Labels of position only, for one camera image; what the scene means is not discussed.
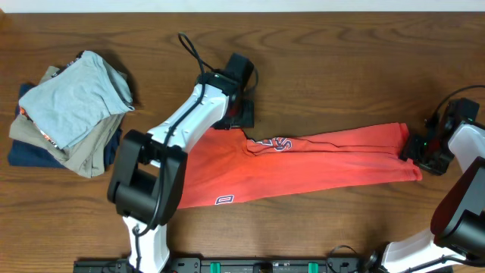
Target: folded clothes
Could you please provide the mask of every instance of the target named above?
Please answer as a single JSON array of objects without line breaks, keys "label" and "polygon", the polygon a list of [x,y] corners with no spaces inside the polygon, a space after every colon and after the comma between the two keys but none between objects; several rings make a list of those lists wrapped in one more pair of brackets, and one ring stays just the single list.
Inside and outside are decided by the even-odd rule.
[{"label": "folded clothes", "polygon": [[257,142],[210,129],[189,154],[179,209],[420,180],[419,168],[399,159],[407,138],[397,123]]},{"label": "folded clothes", "polygon": [[32,88],[19,105],[59,149],[74,147],[103,119],[134,108],[126,80],[85,51],[58,76]]},{"label": "folded clothes", "polygon": [[[41,83],[50,80],[52,78],[51,75],[58,73],[57,71],[56,67],[49,67],[44,77],[42,77]],[[127,76],[122,73],[120,75],[123,78]],[[28,86],[25,87],[23,85],[20,96],[23,95],[22,92],[26,93],[28,89]],[[114,162],[115,153],[120,142],[120,123],[123,116],[124,114],[119,114],[105,118],[95,125],[91,133],[75,146],[57,149],[41,134],[32,121],[26,116],[18,115],[10,130],[10,137],[14,139],[14,146],[12,146],[9,154],[9,162],[12,165],[51,167],[51,165],[45,166],[45,162],[39,163],[39,160],[45,158],[44,152],[47,152],[58,164],[77,172],[79,175],[84,177],[100,175],[104,173],[105,166]],[[19,144],[15,144],[17,140],[23,145],[21,149],[18,149]],[[37,149],[35,152],[40,153],[42,157],[34,162],[30,161],[28,156],[35,155],[35,153],[24,153],[26,152],[25,146],[30,147],[28,152],[32,152],[34,148]]]}]

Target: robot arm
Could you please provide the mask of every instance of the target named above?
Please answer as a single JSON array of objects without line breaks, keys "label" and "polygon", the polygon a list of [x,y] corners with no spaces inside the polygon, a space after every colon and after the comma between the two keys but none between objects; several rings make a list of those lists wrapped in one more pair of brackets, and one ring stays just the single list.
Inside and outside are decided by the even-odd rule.
[{"label": "robot arm", "polygon": [[429,272],[485,257],[485,130],[474,122],[479,105],[451,101],[428,136],[411,136],[404,158],[432,174],[443,174],[456,157],[464,172],[434,212],[431,228],[390,243],[375,272]]},{"label": "robot arm", "polygon": [[[116,204],[130,232],[129,263],[134,268],[158,273],[167,263],[170,251],[166,224],[182,196],[187,155],[205,131],[210,127],[253,127],[253,103],[243,99],[253,68],[247,58],[233,54],[224,70],[201,74],[191,96],[165,122],[147,134],[131,130],[124,137],[108,199]],[[158,167],[158,177],[138,169],[139,163]],[[152,217],[155,226],[143,236],[132,232],[145,230]]]}]

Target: black mounting rail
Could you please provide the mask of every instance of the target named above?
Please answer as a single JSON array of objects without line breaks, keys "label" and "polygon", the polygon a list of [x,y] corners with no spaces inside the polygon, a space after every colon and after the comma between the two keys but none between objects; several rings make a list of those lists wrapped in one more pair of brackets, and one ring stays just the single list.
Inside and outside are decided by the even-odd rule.
[{"label": "black mounting rail", "polygon": [[[287,260],[172,259],[164,273],[352,273],[358,272],[360,258]],[[133,273],[126,259],[74,262],[73,273]]]}]

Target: wooden table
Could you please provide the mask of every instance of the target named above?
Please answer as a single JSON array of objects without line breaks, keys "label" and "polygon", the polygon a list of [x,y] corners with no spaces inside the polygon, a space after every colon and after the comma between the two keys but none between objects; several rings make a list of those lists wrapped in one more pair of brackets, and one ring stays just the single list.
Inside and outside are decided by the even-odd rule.
[{"label": "wooden table", "polygon": [[[70,272],[78,258],[130,251],[127,230],[106,199],[110,171],[88,180],[8,166],[19,85],[94,50],[132,80],[136,111],[125,118],[124,132],[145,132],[186,100],[199,73],[178,31],[215,67],[232,52],[256,64],[256,124],[246,131],[256,139],[396,121],[422,130],[445,94],[485,82],[482,14],[3,14],[1,272]],[[485,103],[480,90],[463,96]],[[428,228],[460,175],[453,162],[442,177],[424,174],[420,182],[184,209],[169,224],[168,243],[174,252],[206,257],[325,256],[343,243],[366,253]]]}]

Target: shirt logo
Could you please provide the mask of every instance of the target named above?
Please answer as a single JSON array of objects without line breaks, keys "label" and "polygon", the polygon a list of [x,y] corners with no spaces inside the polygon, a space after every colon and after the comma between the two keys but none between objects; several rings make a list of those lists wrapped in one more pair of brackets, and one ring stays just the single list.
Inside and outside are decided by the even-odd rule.
[{"label": "shirt logo", "polygon": [[228,196],[219,196],[216,200],[215,200],[215,204],[216,205],[219,205],[219,204],[225,204],[225,203],[232,203],[234,201],[234,195],[228,195]]},{"label": "shirt logo", "polygon": [[256,143],[264,146],[272,146],[278,152],[291,149],[293,146],[291,140],[287,139],[286,137],[275,137],[270,140],[256,141]]}]

